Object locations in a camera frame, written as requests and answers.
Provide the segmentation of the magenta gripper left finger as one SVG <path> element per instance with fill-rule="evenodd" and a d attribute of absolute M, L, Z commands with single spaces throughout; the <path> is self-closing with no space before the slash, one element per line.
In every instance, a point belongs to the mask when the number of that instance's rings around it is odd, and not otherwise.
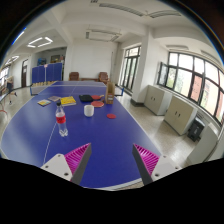
<path fill-rule="evenodd" d="M 91 144 L 87 143 L 65 155 L 56 154 L 42 166 L 42 169 L 79 185 L 91 153 Z"/>

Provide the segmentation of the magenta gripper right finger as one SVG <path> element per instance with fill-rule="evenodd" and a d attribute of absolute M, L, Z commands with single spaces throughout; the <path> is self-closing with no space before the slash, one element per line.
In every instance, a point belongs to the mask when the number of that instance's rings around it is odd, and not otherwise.
<path fill-rule="evenodd" d="M 137 144 L 133 145 L 132 154 L 144 185 L 181 170 L 167 155 L 159 156 Z"/>

